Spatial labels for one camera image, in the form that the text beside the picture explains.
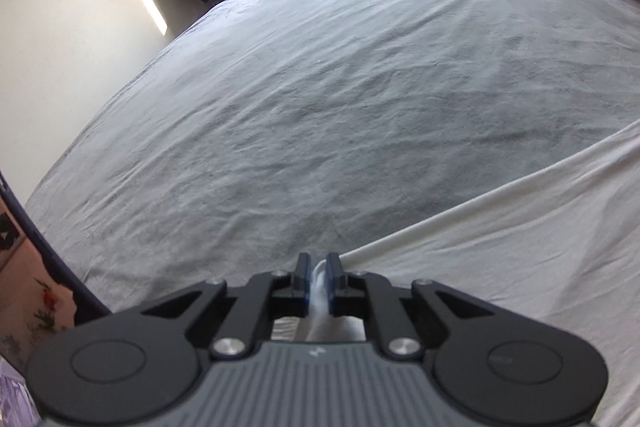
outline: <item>ribbed surface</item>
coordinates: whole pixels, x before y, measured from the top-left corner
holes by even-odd
[[[450,410],[417,364],[389,362],[370,344],[266,343],[217,363],[190,400],[157,427],[452,427]]]

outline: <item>gray bed sheet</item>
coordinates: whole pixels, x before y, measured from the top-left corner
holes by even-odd
[[[637,120],[639,28],[640,0],[230,0],[27,210],[112,309],[347,252]]]

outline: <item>white logo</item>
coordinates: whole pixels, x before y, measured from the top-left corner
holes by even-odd
[[[309,354],[312,357],[319,357],[320,355],[322,355],[323,353],[326,353],[326,349],[324,349],[324,347],[322,346],[314,346],[311,349],[309,349]]]

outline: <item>white sheet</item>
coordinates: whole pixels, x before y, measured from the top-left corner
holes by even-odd
[[[640,425],[640,121],[542,171],[342,256],[397,285],[433,279],[572,331],[609,366],[601,427]],[[360,339],[326,318],[324,266],[299,338]]]

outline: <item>purple fabric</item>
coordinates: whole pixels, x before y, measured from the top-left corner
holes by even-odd
[[[24,378],[2,359],[0,359],[0,413],[2,413],[3,427],[33,427],[40,421]]]

